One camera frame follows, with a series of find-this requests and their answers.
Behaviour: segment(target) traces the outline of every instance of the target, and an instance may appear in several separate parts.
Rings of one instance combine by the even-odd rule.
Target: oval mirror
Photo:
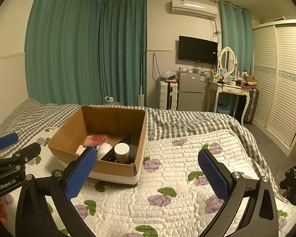
[[[234,70],[234,64],[236,62],[236,56],[230,47],[225,47],[219,56],[219,67],[227,70],[227,75],[231,75]]]

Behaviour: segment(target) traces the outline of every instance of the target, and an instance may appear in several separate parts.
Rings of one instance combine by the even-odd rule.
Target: gray floor
[[[278,192],[282,194],[285,190],[280,189],[279,183],[285,179],[285,172],[296,165],[296,157],[287,157],[283,151],[255,125],[245,124],[244,126],[253,134],[258,144],[259,151],[262,153],[272,171],[278,186]]]

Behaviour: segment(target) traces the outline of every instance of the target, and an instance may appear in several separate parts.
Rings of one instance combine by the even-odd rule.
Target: mirror frame
[[[222,52],[220,53],[220,56],[219,56],[219,59],[218,59],[218,62],[219,62],[219,68],[221,69],[224,69],[224,67],[222,66],[222,57],[223,57],[223,54],[225,52],[230,52],[231,55],[234,57],[234,62],[236,62],[236,56],[234,55],[234,51],[229,47],[229,46],[226,46]],[[235,67],[233,67],[233,69],[229,72],[227,72],[227,75],[231,75],[233,72],[235,71]]]

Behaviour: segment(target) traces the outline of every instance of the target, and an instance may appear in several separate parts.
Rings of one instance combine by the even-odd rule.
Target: green curtain
[[[98,0],[34,0],[25,38],[30,98],[41,103],[102,104]]]
[[[143,58],[146,93],[146,0],[101,0],[99,63],[103,96],[123,105],[136,105]]]
[[[238,71],[242,74],[245,67],[249,74],[253,72],[254,39],[251,14],[247,9],[232,7],[219,2],[223,28],[223,47],[229,46],[238,58]]]

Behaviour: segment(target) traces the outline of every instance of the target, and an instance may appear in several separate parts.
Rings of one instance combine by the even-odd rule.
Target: wardrobe
[[[253,28],[253,75],[260,90],[253,124],[296,155],[296,20]]]

